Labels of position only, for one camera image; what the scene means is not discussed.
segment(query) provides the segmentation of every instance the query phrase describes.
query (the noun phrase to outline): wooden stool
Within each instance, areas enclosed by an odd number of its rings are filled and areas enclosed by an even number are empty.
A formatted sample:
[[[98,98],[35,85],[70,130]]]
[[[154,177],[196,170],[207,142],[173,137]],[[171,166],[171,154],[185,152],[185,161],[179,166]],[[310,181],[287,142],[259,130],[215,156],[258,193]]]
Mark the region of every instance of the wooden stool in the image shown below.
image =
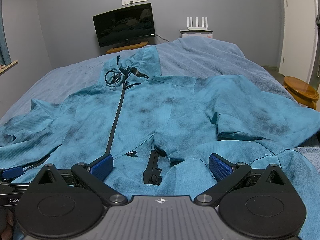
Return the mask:
[[[309,84],[299,78],[285,77],[283,86],[298,103],[314,110],[316,109],[316,102],[319,100],[319,94]]]

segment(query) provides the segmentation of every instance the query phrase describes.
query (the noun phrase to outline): tv screen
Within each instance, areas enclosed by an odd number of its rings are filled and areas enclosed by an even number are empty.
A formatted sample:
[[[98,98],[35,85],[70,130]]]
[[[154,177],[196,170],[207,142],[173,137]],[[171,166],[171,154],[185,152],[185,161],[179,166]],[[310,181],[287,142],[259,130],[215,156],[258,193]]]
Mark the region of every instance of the tv screen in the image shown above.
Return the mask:
[[[93,17],[100,47],[154,37],[151,3],[128,6]]]

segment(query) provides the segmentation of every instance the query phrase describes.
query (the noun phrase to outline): curtain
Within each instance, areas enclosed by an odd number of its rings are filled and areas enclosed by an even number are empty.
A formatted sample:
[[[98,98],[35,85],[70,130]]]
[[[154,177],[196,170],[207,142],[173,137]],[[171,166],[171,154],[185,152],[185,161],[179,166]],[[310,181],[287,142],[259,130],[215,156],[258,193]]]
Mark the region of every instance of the curtain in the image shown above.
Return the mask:
[[[4,36],[3,21],[2,21],[2,0],[0,0],[0,64],[9,65],[11,63],[7,41]]]

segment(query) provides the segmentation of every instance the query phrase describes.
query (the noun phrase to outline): triangular cutout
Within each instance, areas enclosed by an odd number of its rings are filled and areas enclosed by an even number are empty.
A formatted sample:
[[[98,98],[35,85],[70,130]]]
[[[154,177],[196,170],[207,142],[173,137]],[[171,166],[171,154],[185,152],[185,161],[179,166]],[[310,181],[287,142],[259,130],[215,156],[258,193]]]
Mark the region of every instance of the triangular cutout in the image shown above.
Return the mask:
[[[47,170],[42,178],[39,180],[39,184],[47,184],[47,183],[53,183],[56,182],[52,172],[50,170]]]
[[[274,184],[280,184],[280,185],[284,184],[277,171],[271,171],[271,173],[267,179],[267,182],[274,183]]]

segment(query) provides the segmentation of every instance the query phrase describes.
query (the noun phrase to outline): finger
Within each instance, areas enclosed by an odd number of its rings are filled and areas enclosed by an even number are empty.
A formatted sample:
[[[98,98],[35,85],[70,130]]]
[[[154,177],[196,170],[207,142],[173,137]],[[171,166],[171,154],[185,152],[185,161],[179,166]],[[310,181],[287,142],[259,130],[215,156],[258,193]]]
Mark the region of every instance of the finger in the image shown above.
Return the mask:
[[[14,216],[10,210],[8,211],[7,222],[9,223],[10,226],[13,226]]]
[[[6,229],[1,234],[2,240],[10,240],[12,238],[12,227],[7,224]]]

